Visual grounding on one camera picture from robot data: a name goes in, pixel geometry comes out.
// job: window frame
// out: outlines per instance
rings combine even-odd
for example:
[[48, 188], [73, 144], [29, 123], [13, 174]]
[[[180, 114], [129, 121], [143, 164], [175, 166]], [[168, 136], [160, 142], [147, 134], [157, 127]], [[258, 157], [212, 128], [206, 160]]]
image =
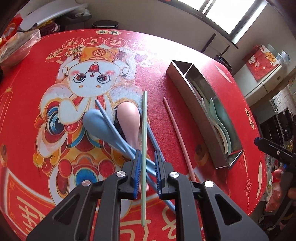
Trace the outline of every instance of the window frame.
[[167, 3], [167, 4], [171, 5], [171, 6], [174, 6], [174, 7], [178, 8], [178, 9], [181, 9], [181, 10], [183, 10], [183, 11], [197, 17], [198, 19], [205, 22], [207, 25], [209, 25], [211, 28], [216, 30], [218, 33], [220, 33], [223, 37], [225, 37], [228, 41], [230, 41], [232, 43], [233, 38], [242, 29], [242, 27], [249, 20], [249, 18], [252, 16], [252, 14], [259, 7], [259, 5], [261, 4], [261, 2], [263, 0], [255, 0], [255, 2], [252, 4], [252, 6], [245, 13], [245, 15], [238, 22], [238, 24], [235, 26], [235, 28], [231, 31], [230, 34], [228, 34], [225, 30], [223, 30], [218, 24], [216, 24], [215, 22], [213, 22], [212, 20], [210, 20], [209, 18], [206, 17], [207, 13], [209, 12], [209, 10], [213, 6], [213, 4], [216, 2], [216, 0], [213, 0], [213, 2], [211, 3], [211, 5], [208, 7], [208, 9], [206, 10], [206, 12], [204, 14], [202, 13], [202, 11], [205, 9], [205, 7], [210, 2], [210, 0], [206, 0], [203, 3], [203, 5], [201, 6], [200, 10], [196, 10], [195, 8], [185, 4], [183, 2], [180, 2], [178, 0], [171, 0], [171, 1], [159, 0], [159, 1]]

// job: trash can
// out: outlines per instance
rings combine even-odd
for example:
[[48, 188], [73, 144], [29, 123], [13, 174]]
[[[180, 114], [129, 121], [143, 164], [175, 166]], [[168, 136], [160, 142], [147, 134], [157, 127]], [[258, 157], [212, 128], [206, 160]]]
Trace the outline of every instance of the trash can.
[[106, 28], [106, 29], [118, 29], [119, 23], [113, 20], [99, 20], [95, 21], [91, 28]]
[[223, 64], [228, 71], [231, 73], [232, 72], [232, 67], [230, 66], [230, 64], [220, 55], [216, 55], [216, 58], [214, 58], [214, 60], [218, 61], [219, 63]]

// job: cutlery box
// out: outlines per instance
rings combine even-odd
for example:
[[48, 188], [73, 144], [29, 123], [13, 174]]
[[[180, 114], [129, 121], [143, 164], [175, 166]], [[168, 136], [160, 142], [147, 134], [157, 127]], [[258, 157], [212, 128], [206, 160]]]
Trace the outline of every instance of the cutlery box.
[[[243, 153], [243, 150], [225, 108], [206, 78], [194, 64], [175, 60], [170, 61], [171, 64], [166, 73], [177, 87], [191, 112], [207, 145], [215, 168], [231, 168]], [[231, 153], [229, 155], [225, 154], [223, 140], [202, 106], [202, 98], [205, 98], [208, 102], [210, 102], [211, 98], [213, 99], [217, 116], [229, 134], [231, 142]]]

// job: blue circle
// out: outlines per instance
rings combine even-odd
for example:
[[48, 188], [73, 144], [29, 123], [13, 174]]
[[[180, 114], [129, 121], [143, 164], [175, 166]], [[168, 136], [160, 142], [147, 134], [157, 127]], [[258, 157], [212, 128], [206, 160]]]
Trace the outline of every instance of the blue circle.
[[81, 184], [85, 180], [90, 180], [92, 183], [96, 183], [98, 181], [97, 176], [90, 169], [80, 169], [76, 174], [76, 186]]

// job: table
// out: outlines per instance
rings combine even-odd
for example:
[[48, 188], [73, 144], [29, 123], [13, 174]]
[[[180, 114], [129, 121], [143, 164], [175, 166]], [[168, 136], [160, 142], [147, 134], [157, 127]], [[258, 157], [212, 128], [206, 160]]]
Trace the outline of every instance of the table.
[[[92, 59], [98, 61], [101, 73], [111, 76], [98, 90], [74, 81], [89, 70]], [[169, 59], [194, 63], [228, 112], [244, 150], [230, 170], [214, 168], [185, 102], [165, 74]], [[264, 155], [253, 144], [259, 136], [256, 125], [250, 125], [255, 120], [227, 69], [198, 51], [159, 37], [83, 29], [42, 37], [0, 85], [0, 209], [21, 240], [82, 180], [104, 180], [120, 170], [126, 159], [107, 143], [93, 141], [81, 117], [98, 99], [114, 120], [114, 108], [124, 101], [139, 104], [143, 90], [148, 90], [150, 126], [166, 161], [188, 174], [163, 97], [198, 179], [213, 180], [251, 214], [266, 186]], [[148, 155], [153, 157], [153, 152], [148, 141]], [[145, 228], [140, 208], [140, 200], [123, 202], [121, 240], [175, 238], [175, 217], [153, 191], [147, 194]]]

